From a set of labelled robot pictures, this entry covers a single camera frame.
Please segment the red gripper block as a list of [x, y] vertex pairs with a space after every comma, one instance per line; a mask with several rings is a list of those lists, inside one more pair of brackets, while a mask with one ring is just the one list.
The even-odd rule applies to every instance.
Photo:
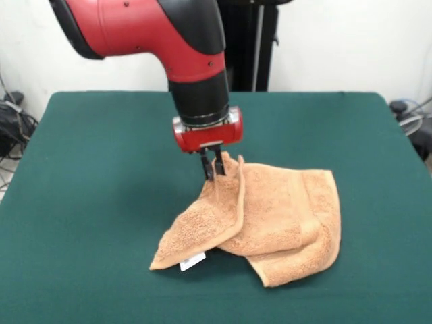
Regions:
[[173, 118], [172, 126], [175, 140], [181, 151], [186, 153], [199, 151], [206, 180], [214, 180], [213, 167], [207, 157], [206, 149], [210, 146], [214, 146], [216, 174], [220, 176], [226, 175], [220, 145], [237, 143], [242, 139], [243, 121], [239, 106], [230, 107], [227, 117], [211, 126], [189, 127], [178, 116]]

